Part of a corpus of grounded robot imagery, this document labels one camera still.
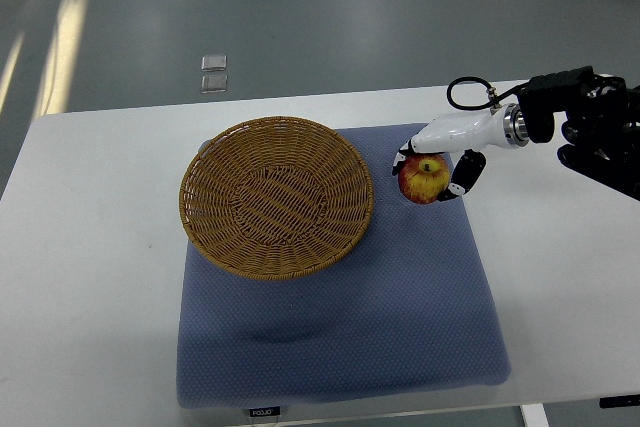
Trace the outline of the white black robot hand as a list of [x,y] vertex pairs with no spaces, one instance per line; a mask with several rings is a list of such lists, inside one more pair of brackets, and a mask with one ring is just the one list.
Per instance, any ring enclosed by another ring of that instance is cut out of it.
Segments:
[[399,149],[392,174],[398,181],[398,173],[409,156],[441,154],[448,163],[450,180],[436,201],[454,200],[467,194],[479,179],[486,166],[483,148],[519,148],[528,142],[524,116],[516,104],[507,104],[495,112],[447,114],[428,123]]

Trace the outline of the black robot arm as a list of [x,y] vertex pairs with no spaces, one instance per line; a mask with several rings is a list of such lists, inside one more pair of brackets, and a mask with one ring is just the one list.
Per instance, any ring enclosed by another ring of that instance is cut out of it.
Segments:
[[566,144],[557,150],[565,167],[639,198],[639,89],[590,66],[531,78],[516,93],[529,139],[548,143],[555,114],[566,120]]

